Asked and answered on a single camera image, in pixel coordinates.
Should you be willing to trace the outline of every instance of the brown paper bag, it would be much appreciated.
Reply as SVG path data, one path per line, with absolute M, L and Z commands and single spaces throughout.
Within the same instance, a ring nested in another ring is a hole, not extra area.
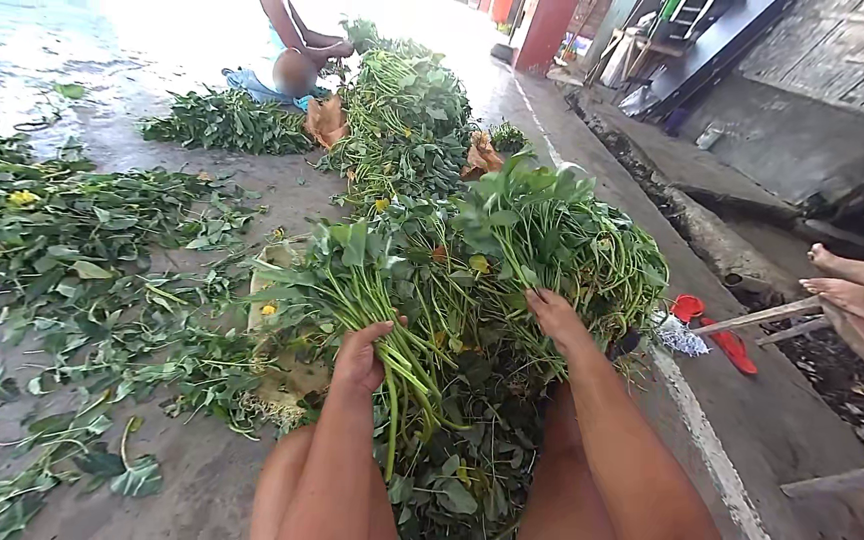
M 316 100 L 309 101 L 305 130 L 326 150 L 348 135 L 349 123 L 342 112 L 342 98 L 336 94 L 323 104 Z
M 468 147 L 468 165 L 462 167 L 462 178 L 476 180 L 485 173 L 502 170 L 502 156 L 492 147 L 486 131 L 474 131 Z

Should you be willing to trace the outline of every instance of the wall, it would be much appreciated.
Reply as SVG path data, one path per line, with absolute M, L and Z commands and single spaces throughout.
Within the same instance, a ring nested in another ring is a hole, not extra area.
M 733 73 L 693 109 L 681 136 L 695 141 L 713 121 L 726 124 L 712 147 L 719 161 L 790 203 L 813 193 L 835 202 L 864 184 L 862 113 Z
M 572 20 L 568 23 L 568 30 L 583 38 L 594 38 L 611 5 L 612 0 L 579 0 L 579 5 L 575 7 L 575 12 L 572 14 Z
M 864 113 L 864 0 L 798 0 L 739 70 Z

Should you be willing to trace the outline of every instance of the blue cloth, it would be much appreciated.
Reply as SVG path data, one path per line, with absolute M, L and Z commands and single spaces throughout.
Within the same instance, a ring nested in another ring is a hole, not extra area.
M 258 103 L 273 101 L 281 104 L 292 104 L 306 112 L 309 110 L 309 101 L 330 94 L 325 88 L 316 86 L 312 88 L 310 95 L 294 98 L 270 89 L 258 80 L 255 71 L 244 67 L 235 71 L 229 68 L 222 69 L 222 75 L 225 76 L 225 82 L 228 83 L 229 88 L 248 92 L 248 95 Z

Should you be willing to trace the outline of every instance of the leafy green vegetable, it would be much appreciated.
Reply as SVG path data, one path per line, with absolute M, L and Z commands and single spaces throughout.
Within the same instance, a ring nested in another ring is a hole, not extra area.
M 358 78 L 339 90 L 349 135 L 318 162 L 348 178 L 339 202 L 370 214 L 373 203 L 396 194 L 445 198 L 460 189 L 471 108 L 441 60 L 427 49 L 398 46 L 362 56 Z
M 20 534 L 53 487 L 82 474 L 91 477 L 89 490 L 113 480 L 114 490 L 129 496 L 158 491 L 153 457 L 123 461 L 97 440 L 113 425 L 109 408 L 128 396 L 177 382 L 175 413 L 217 414 L 246 436 L 258 423 L 258 412 L 240 403 L 256 384 L 250 368 L 263 366 L 253 359 L 255 340 L 220 332 L 209 320 L 233 305 L 232 290 L 247 273 L 227 270 L 246 251 L 213 262 L 204 275 L 148 272 L 152 246 L 237 246 L 251 213 L 240 201 L 257 195 L 208 175 L 98 175 L 92 168 L 75 148 L 33 163 L 22 137 L 0 137 L 0 291 L 11 293 L 0 316 L 5 338 L 18 343 L 34 328 L 41 352 L 54 360 L 29 382 L 30 393 L 73 383 L 101 395 L 0 443 L 39 451 L 23 472 L 0 482 L 3 538 Z M 192 213 L 197 204 L 201 210 Z M 167 348 L 165 362 L 149 362 Z M 17 395 L 0 368 L 0 399 Z
M 256 103 L 244 90 L 172 93 L 172 113 L 141 123 L 146 141 L 178 141 L 182 146 L 224 148 L 249 154 L 304 154 L 315 146 L 306 116 L 276 103 Z
M 68 99 L 82 99 L 86 95 L 86 88 L 76 83 L 60 84 L 56 82 L 52 86 L 52 89 L 62 97 Z
M 459 522 L 498 534 L 524 505 L 541 431 L 531 401 L 568 373 L 523 289 L 556 290 L 607 346 L 632 327 L 647 335 L 665 288 L 655 242 L 581 169 L 526 158 L 461 196 L 399 195 L 350 225 L 318 223 L 302 264 L 257 270 L 276 283 L 276 328 L 408 317 L 376 344 L 375 454 L 403 538 Z
M 122 444 L 119 456 L 125 465 L 125 472 L 115 476 L 108 485 L 112 493 L 125 497 L 147 497 L 162 491 L 162 474 L 159 472 L 159 461 L 154 455 L 143 455 L 133 462 L 126 458 L 126 441 L 130 432 L 138 431 L 141 420 L 132 416 L 128 419 L 125 431 L 122 432 Z
M 522 152 L 529 139 L 525 138 L 522 129 L 513 126 L 508 120 L 503 120 L 497 126 L 488 128 L 488 138 L 491 140 L 492 148 L 499 152 L 516 154 Z

